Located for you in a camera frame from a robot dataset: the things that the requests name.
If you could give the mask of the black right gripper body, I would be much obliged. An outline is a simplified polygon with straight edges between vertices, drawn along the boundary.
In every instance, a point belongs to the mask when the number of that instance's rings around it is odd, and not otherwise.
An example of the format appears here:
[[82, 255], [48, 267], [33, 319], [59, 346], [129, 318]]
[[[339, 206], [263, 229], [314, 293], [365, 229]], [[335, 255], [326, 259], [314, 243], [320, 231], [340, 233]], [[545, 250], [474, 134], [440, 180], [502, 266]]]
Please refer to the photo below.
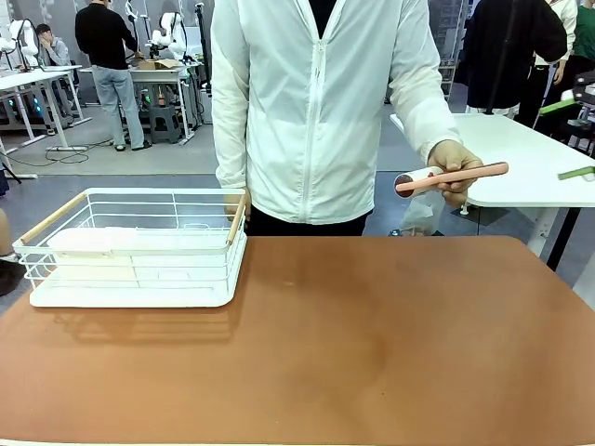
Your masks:
[[578, 128], [576, 148], [588, 156], [594, 155], [594, 72], [580, 73], [571, 89], [574, 105], [580, 105], [581, 111], [575, 119]]

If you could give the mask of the person's left hand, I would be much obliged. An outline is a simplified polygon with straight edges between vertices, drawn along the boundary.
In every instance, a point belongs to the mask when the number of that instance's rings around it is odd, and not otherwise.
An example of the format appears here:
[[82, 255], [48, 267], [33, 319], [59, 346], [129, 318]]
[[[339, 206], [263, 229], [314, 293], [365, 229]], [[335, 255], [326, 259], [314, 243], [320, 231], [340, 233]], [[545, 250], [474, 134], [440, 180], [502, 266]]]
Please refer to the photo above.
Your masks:
[[[436, 144], [430, 151], [427, 161], [429, 166], [440, 167], [444, 172], [469, 170], [483, 166], [482, 161], [462, 144], [453, 140], [444, 140]], [[437, 188], [447, 204], [461, 207], [468, 198], [468, 189], [473, 180], [462, 182], [440, 183]]]

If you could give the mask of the person's right hand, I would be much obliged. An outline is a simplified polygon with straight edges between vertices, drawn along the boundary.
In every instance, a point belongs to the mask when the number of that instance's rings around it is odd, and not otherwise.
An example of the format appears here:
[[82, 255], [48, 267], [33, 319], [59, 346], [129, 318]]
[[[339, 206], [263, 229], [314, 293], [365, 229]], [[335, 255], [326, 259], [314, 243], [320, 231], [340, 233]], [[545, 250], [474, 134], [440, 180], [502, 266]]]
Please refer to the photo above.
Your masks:
[[[241, 199], [241, 197], [239, 195], [225, 195], [224, 196], [224, 201], [225, 201], [224, 210], [225, 210], [227, 219], [229, 221], [233, 221], [235, 213], [238, 208], [238, 204], [240, 202], [240, 199]], [[245, 192], [245, 210], [244, 210], [246, 222], [248, 222], [250, 220], [251, 210], [252, 210], [251, 196], [250, 196], [250, 193], [248, 191], [246, 191]]]

